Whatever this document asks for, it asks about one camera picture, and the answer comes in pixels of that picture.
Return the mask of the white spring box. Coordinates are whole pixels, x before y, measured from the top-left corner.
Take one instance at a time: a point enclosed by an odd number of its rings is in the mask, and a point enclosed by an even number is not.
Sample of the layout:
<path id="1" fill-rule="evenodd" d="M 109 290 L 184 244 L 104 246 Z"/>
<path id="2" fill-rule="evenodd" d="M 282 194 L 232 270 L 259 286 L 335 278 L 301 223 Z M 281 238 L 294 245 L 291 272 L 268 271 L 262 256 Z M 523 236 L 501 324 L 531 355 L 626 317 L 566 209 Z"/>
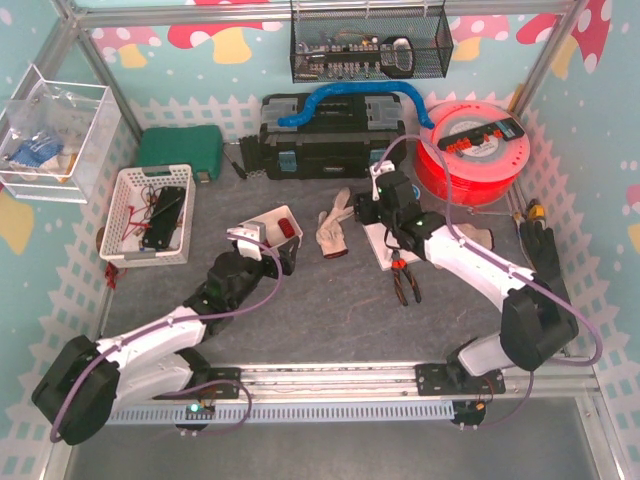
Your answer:
<path id="1" fill-rule="evenodd" d="M 267 247 L 279 247 L 294 237 L 303 238 L 303 231 L 287 205 L 244 220 L 239 227 L 257 230 L 258 240 Z"/>

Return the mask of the large red spring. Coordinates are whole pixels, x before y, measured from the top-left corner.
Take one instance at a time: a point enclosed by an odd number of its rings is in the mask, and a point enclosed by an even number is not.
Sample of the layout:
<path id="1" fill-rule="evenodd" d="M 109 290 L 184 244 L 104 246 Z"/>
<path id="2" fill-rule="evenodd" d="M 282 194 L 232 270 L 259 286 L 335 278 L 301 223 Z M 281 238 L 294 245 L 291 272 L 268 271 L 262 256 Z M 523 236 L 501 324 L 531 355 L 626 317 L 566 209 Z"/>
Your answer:
<path id="1" fill-rule="evenodd" d="M 296 236 L 296 231 L 290 220 L 286 217 L 280 218 L 277 222 L 281 233 L 285 239 L 290 239 Z"/>

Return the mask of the white peg base plate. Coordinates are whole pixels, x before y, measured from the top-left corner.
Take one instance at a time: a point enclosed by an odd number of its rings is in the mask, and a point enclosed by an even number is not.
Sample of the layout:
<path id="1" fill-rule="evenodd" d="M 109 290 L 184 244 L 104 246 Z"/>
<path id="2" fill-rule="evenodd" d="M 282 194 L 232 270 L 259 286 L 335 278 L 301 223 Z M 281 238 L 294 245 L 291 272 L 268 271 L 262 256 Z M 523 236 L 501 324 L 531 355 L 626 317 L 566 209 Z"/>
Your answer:
<path id="1" fill-rule="evenodd" d="M 400 257 L 408 264 L 420 261 L 414 253 L 401 249 L 391 233 L 386 235 L 387 229 L 383 224 L 364 225 L 363 229 L 382 271 L 391 269 L 393 251 L 398 251 Z"/>

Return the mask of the beige work glove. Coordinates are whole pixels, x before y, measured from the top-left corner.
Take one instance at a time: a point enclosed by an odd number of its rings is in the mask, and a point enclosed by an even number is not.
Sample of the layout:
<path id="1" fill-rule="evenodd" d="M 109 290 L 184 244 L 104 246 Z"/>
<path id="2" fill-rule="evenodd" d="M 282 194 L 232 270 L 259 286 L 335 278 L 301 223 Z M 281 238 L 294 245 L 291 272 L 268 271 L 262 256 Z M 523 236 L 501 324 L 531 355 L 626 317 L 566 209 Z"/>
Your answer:
<path id="1" fill-rule="evenodd" d="M 335 259 L 348 253 L 341 223 L 354 215 L 354 207 L 349 205 L 351 191 L 342 188 L 333 201 L 332 209 L 321 211 L 318 216 L 316 242 L 325 259 Z"/>
<path id="2" fill-rule="evenodd" d="M 490 229 L 477 228 L 469 223 L 454 224 L 453 229 L 458 234 L 457 242 L 461 246 L 474 242 L 489 251 L 494 249 L 494 236 Z"/>

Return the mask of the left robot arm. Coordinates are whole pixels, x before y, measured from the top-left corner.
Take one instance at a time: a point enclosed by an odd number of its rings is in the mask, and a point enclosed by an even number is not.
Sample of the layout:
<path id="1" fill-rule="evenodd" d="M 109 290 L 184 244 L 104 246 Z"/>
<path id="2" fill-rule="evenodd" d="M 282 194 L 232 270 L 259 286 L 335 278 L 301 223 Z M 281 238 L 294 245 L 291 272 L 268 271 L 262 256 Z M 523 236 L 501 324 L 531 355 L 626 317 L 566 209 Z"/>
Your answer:
<path id="1" fill-rule="evenodd" d="M 257 310 L 244 301 L 263 278 L 282 281 L 293 273 L 300 243 L 298 235 L 279 246 L 253 241 L 258 258 L 238 248 L 224 252 L 196 291 L 161 318 L 111 338 L 69 340 L 31 395 L 51 424 L 50 441 L 77 445 L 119 410 L 213 387 L 209 365 L 195 346 Z"/>

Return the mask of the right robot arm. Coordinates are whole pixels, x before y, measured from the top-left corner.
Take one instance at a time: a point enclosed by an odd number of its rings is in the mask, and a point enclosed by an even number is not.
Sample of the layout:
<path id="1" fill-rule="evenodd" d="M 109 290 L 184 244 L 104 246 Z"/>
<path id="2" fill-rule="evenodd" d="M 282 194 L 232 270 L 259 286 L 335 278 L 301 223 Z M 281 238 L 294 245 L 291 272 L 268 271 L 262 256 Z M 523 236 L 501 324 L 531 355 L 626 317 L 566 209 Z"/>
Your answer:
<path id="1" fill-rule="evenodd" d="M 354 198 L 356 219 L 379 234 L 370 243 L 384 269 L 404 254 L 441 267 L 486 297 L 500 312 L 498 332 L 462 346 L 454 360 L 473 377 L 517 366 L 532 372 L 573 340 L 579 331 L 559 277 L 507 262 L 435 211 L 423 210 L 408 176 L 392 168 L 371 170 L 372 189 Z"/>

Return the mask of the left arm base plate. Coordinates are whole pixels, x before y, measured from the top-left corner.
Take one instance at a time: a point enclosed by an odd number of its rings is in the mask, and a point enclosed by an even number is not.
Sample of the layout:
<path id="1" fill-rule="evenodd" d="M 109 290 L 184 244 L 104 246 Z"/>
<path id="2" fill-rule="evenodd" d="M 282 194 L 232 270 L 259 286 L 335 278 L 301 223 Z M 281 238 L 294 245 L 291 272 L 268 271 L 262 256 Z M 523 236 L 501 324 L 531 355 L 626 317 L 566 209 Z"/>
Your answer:
<path id="1" fill-rule="evenodd" d="M 190 396 L 198 400 L 238 399 L 242 370 L 239 367 L 211 367 L 196 372 L 188 387 L 197 390 Z"/>

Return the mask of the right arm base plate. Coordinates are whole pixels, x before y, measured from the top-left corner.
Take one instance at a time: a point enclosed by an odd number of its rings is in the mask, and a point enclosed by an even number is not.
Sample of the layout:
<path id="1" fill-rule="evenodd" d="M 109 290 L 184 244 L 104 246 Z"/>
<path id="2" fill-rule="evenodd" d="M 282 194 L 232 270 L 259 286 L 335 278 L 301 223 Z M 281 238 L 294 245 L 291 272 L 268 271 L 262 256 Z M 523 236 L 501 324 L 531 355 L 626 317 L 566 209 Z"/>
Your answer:
<path id="1" fill-rule="evenodd" d="M 420 396 L 495 395 L 506 392 L 500 370 L 473 376 L 458 362 L 449 362 L 417 364 L 414 373 Z"/>

